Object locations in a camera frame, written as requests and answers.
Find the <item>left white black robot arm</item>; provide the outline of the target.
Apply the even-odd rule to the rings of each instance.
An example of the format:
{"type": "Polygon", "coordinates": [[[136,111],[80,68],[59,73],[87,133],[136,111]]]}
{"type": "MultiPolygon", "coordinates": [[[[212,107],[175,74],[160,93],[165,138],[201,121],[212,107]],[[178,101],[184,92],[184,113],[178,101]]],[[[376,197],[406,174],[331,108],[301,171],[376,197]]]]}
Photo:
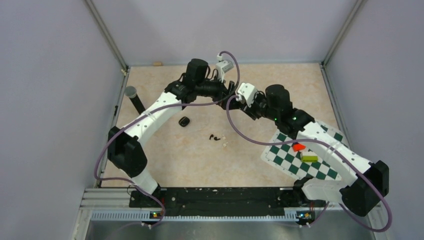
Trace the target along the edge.
{"type": "Polygon", "coordinates": [[[147,157],[144,145],[173,115],[185,107],[195,106],[197,97],[212,99],[212,104],[222,103],[237,89],[237,82],[225,86],[225,73],[232,68],[239,69],[236,60],[219,59],[215,65],[217,75],[209,79],[209,64],[193,58],[186,71],[178,80],[171,82],[159,98],[135,120],[122,128],[113,127],[109,131],[110,144],[107,147],[108,160],[123,171],[130,183],[143,190],[141,200],[149,207],[160,202],[160,187],[147,170],[147,157]]]}

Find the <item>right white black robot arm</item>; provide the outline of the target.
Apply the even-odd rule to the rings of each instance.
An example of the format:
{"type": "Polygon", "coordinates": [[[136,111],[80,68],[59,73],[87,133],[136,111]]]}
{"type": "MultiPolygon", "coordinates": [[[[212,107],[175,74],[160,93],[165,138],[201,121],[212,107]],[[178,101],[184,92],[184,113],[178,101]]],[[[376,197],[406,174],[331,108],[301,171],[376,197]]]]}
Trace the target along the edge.
{"type": "Polygon", "coordinates": [[[231,127],[245,140],[262,146],[272,145],[241,133],[231,119],[231,110],[241,110],[253,120],[273,121],[277,129],[289,137],[286,145],[303,144],[341,176],[340,180],[302,178],[300,188],[293,192],[297,205],[307,206],[312,200],[335,202],[364,217],[381,203],[387,216],[393,217],[385,199],[389,193],[388,165],[381,160],[372,162],[337,141],[310,114],[293,106],[289,91],[281,84],[270,85],[261,93],[252,84],[243,83],[237,92],[231,91],[225,96],[220,106],[226,111],[231,127]]]}

